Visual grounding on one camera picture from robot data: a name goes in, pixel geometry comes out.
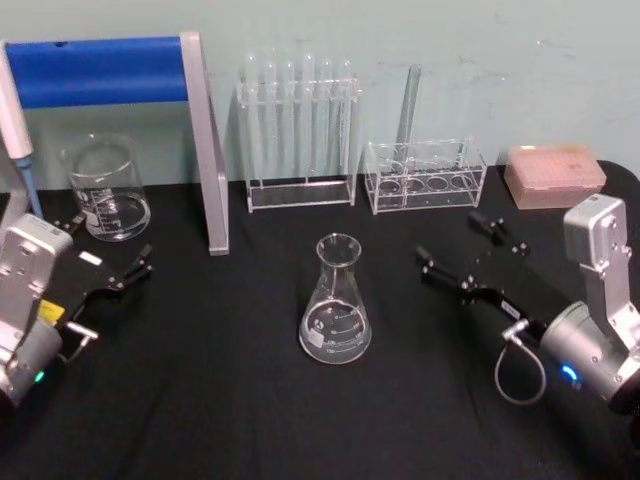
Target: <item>test tube rack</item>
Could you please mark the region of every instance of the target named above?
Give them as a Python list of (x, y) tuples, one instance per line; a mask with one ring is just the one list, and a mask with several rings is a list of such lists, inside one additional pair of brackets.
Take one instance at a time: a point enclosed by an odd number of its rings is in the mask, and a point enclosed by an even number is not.
[(487, 166), (472, 137), (411, 141), (421, 66), (407, 75), (396, 143), (365, 146), (365, 188), (374, 215), (478, 206)]
[(355, 203), (361, 90), (349, 61), (247, 57), (237, 87), (247, 204)]

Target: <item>black table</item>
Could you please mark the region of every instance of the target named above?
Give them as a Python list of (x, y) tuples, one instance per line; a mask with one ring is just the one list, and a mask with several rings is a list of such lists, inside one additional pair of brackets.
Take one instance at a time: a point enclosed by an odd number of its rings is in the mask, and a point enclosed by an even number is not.
[[(630, 245), (640, 251), (640, 184), (604, 168), (604, 193), (627, 201)], [(552, 372), (539, 404), (506, 403), (493, 385), (505, 320), (420, 284), (416, 244), (454, 264), (486, 247), (467, 227), (469, 209), (373, 216), (361, 189), (354, 208), (249, 214), (236, 183), (232, 253), (209, 257), (198, 188), (148, 188), (151, 224), (129, 242), (80, 234), (77, 245), (120, 267), (151, 241), (156, 271), (121, 303), (88, 308), (82, 321), (100, 341), (1, 419), (0, 477), (640, 477), (628, 418)], [(42, 199), (48, 219), (73, 213), (69, 192)], [(519, 212), (495, 168), (481, 209), (529, 242), (544, 278), (583, 298), (578, 267), (564, 256), (564, 211)], [(333, 231), (362, 244), (357, 280), (373, 329), (366, 354), (342, 367), (313, 361), (297, 341), (319, 274), (315, 243)], [(639, 266), (633, 257), (636, 304)], [(535, 389), (535, 370), (522, 366), (505, 375)]]

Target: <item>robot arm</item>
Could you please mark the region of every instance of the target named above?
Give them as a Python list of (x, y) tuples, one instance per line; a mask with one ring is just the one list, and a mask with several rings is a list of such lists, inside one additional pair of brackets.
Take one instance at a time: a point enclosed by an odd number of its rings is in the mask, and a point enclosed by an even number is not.
[(503, 332), (507, 345), (522, 345), (519, 335), (527, 333), (572, 385), (586, 385), (616, 413), (640, 415), (640, 315), (629, 297), (624, 202), (592, 195), (565, 215), (567, 255), (585, 275), (588, 306), (571, 302), (529, 269), (522, 261), (528, 248), (504, 222), (488, 222), (478, 213), (470, 220), (494, 248), (478, 256), (462, 280), (420, 248), (423, 281), (495, 306), (513, 322)]
[[(17, 406), (56, 357), (73, 360), (98, 334), (75, 323), (94, 293), (121, 293), (152, 270), (146, 246), (123, 274), (102, 259), (72, 248), (70, 233), (82, 216), (62, 229), (28, 212), (37, 195), (28, 172), (32, 152), (4, 42), (0, 41), (0, 139), (9, 159), (0, 157), (0, 175), (9, 202), (0, 220), (0, 396)], [(59, 352), (61, 332), (82, 337), (69, 358)]]

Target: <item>cable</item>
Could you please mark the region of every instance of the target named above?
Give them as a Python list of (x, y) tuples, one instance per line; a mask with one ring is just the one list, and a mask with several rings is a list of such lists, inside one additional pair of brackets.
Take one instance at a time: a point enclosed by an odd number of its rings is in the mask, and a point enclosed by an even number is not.
[[(502, 365), (502, 360), (504, 359), (504, 356), (507, 353), (507, 349), (509, 348), (510, 345), (515, 345), (520, 350), (522, 350), (524, 353), (529, 355), (529, 357), (531, 357), (531, 359), (534, 361), (534, 363), (540, 369), (540, 389), (536, 392), (536, 394), (533, 397), (531, 397), (529, 399), (526, 399), (526, 400), (519, 400), (517, 398), (513, 398), (512, 396), (507, 394), (502, 389), (502, 385), (500, 384), (500, 366)], [(544, 395), (545, 390), (547, 389), (547, 374), (546, 374), (546, 372), (544, 370), (544, 365), (542, 365), (542, 362), (540, 361), (538, 356), (535, 353), (533, 353), (522, 342), (509, 342), (509, 343), (506, 343), (504, 347), (502, 347), (502, 350), (500, 351), (500, 355), (498, 356), (498, 360), (496, 361), (496, 368), (495, 368), (494, 373), (493, 373), (493, 378), (494, 378), (494, 380), (496, 382), (496, 388), (498, 389), (498, 393), (500, 393), (502, 398), (504, 398), (508, 402), (513, 403), (514, 405), (518, 405), (520, 407), (527, 407), (529, 405), (533, 405), (534, 403), (536, 403), (538, 400), (540, 400), (542, 398), (542, 396)]]
[(89, 337), (84, 337), (84, 338), (82, 339), (82, 341), (80, 342), (80, 345), (78, 345), (78, 347), (75, 349), (75, 351), (73, 352), (73, 354), (71, 354), (71, 356), (70, 356), (69, 358), (65, 357), (65, 356), (64, 356), (64, 355), (62, 355), (61, 353), (59, 353), (59, 354), (57, 355), (57, 357), (58, 357), (60, 360), (62, 360), (62, 362), (63, 362), (65, 365), (68, 365), (68, 364), (70, 364), (71, 362), (73, 362), (73, 361), (76, 359), (76, 357), (77, 357), (78, 355), (80, 355), (80, 352), (82, 352), (82, 350), (84, 350), (84, 349), (85, 349), (85, 347), (86, 347), (87, 345), (89, 345), (89, 342), (90, 342), (90, 341), (91, 341), (91, 338), (89, 338)]

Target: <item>pink pipette tip box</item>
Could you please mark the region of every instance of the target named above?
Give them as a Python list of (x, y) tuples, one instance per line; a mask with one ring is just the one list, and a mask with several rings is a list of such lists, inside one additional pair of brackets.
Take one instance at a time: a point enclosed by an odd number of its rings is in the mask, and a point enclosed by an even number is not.
[(513, 147), (504, 178), (521, 210), (573, 207), (607, 180), (593, 153), (579, 145)]

